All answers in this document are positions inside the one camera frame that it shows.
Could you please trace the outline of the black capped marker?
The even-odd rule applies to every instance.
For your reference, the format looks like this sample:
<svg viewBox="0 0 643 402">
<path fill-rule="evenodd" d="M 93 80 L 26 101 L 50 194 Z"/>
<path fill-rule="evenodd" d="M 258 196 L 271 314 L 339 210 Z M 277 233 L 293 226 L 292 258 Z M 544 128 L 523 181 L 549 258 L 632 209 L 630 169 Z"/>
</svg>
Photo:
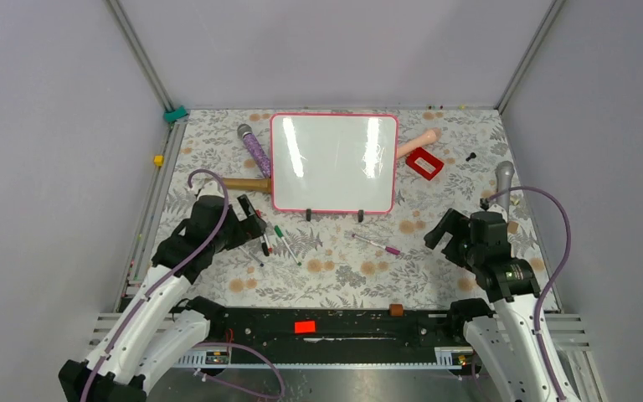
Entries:
<svg viewBox="0 0 643 402">
<path fill-rule="evenodd" d="M 264 255 L 265 256 L 270 256 L 270 245 L 269 245 L 267 235 L 263 234 L 260 237 L 260 240 L 261 240 L 261 246 L 262 246 L 262 251 L 263 251 Z"/>
</svg>

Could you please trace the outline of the pink framed whiteboard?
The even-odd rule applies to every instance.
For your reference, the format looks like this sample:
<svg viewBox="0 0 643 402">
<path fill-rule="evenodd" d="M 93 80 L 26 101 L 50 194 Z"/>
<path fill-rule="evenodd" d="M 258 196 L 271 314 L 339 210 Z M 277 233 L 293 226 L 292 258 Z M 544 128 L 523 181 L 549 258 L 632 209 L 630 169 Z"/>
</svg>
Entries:
<svg viewBox="0 0 643 402">
<path fill-rule="evenodd" d="M 280 212 L 387 214 L 394 207 L 399 121 L 372 113 L 270 118 L 271 202 Z"/>
</svg>

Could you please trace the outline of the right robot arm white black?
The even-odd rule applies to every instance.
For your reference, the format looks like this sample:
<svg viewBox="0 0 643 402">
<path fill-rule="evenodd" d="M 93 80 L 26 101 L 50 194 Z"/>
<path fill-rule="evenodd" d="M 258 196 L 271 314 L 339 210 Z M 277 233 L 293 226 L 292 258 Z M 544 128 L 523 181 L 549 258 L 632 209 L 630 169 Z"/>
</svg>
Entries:
<svg viewBox="0 0 643 402">
<path fill-rule="evenodd" d="M 448 209 L 424 237 L 445 258 L 471 272 L 486 298 L 454 301 L 445 333 L 470 344 L 503 401 L 578 401 L 548 331 L 533 268 L 514 257 L 502 214 L 465 216 Z"/>
</svg>

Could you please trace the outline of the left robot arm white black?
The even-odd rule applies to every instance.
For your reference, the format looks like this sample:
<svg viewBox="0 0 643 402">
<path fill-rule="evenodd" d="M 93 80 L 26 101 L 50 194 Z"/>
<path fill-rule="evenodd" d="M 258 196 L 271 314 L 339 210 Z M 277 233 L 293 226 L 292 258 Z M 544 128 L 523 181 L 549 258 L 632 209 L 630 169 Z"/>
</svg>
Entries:
<svg viewBox="0 0 643 402">
<path fill-rule="evenodd" d="M 246 195 L 239 219 L 227 198 L 202 195 L 162 241 L 139 291 L 113 328 L 81 362 L 67 361 L 59 382 L 68 401 L 144 401 L 158 380 L 191 348 L 229 334 L 226 310 L 202 296 L 189 300 L 175 323 L 158 329 L 213 258 L 263 235 L 265 221 Z"/>
</svg>

